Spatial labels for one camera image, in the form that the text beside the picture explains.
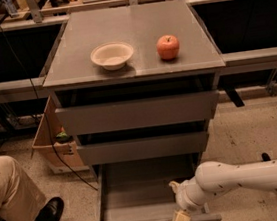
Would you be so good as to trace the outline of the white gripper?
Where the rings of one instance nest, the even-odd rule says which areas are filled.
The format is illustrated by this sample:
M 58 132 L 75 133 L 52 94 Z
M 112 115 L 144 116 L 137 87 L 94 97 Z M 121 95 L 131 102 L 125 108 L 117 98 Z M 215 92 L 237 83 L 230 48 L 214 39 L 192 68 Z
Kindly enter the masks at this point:
M 169 186 L 175 194 L 176 203 L 179 208 L 173 213 L 172 221 L 190 221 L 191 216 L 186 212 L 201 208 L 208 201 L 209 193 L 198 184 L 192 177 L 190 180 L 184 180 L 181 183 L 170 181 Z

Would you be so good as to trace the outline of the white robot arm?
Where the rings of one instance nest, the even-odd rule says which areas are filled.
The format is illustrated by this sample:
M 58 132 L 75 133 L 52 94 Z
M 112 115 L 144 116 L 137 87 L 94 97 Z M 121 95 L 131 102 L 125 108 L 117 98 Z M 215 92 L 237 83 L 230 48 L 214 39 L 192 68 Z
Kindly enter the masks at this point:
M 179 207 L 172 221 L 190 221 L 191 212 L 237 188 L 277 193 L 277 160 L 240 165 L 207 161 L 191 179 L 169 185 Z

